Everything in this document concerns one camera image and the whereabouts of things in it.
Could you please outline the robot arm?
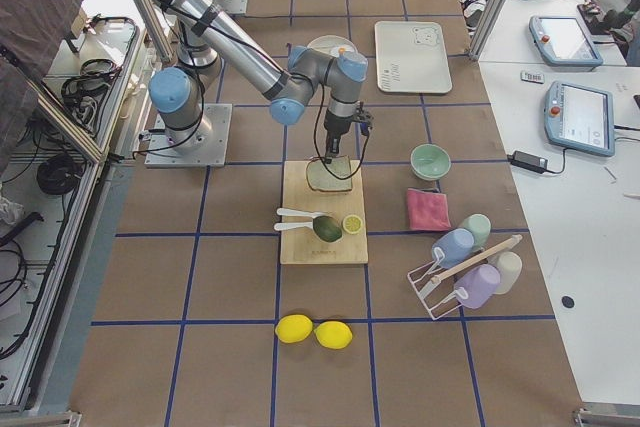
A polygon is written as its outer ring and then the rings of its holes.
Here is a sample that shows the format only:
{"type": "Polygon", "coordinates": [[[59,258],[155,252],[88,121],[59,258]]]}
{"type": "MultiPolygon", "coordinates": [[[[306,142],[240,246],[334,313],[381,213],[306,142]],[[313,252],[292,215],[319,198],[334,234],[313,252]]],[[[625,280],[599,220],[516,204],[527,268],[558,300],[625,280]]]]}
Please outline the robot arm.
{"type": "Polygon", "coordinates": [[[328,160],[339,155],[340,141],[353,123],[369,135],[371,115],[360,102],[368,61],[355,51],[332,56],[304,46],[292,48],[283,69],[215,0],[152,0],[177,16],[188,34],[213,48],[270,101],[270,113],[283,125],[295,124],[318,86],[331,91],[324,118],[328,160]]]}

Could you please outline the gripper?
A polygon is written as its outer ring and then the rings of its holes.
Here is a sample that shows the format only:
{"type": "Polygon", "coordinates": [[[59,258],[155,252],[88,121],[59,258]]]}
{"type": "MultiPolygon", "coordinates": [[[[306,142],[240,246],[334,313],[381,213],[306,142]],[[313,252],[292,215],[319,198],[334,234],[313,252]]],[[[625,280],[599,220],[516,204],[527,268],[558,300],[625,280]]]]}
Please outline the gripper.
{"type": "Polygon", "coordinates": [[[334,159],[333,155],[339,154],[341,138],[349,132],[352,123],[353,116],[325,116],[323,126],[326,131],[324,156],[326,164],[331,164],[334,159]]]}

